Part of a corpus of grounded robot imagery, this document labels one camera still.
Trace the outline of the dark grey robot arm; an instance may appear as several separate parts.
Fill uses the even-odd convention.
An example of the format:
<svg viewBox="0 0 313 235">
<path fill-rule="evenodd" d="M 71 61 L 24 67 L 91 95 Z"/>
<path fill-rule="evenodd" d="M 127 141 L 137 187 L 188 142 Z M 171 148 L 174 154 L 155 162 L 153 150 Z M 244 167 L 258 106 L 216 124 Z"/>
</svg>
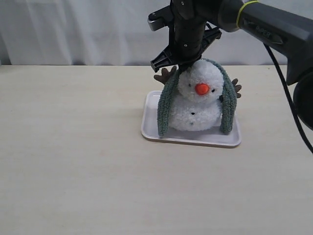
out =
<svg viewBox="0 0 313 235">
<path fill-rule="evenodd" d="M 239 29 L 287 58 L 287 85 L 303 123 L 313 125 L 313 22 L 256 0 L 173 0 L 148 16 L 152 31 L 169 28 L 168 46 L 151 61 L 154 71 L 199 60 L 222 31 Z"/>
</svg>

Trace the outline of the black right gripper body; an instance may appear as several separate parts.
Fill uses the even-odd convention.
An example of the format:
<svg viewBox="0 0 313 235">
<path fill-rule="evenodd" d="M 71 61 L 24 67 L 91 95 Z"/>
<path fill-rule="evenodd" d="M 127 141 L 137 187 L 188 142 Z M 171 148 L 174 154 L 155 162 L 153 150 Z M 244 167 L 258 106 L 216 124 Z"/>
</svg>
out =
<svg viewBox="0 0 313 235">
<path fill-rule="evenodd" d="M 192 0 L 172 0 L 174 29 L 170 34 L 170 63 L 189 64 L 201 58 L 206 20 L 196 12 Z"/>
</svg>

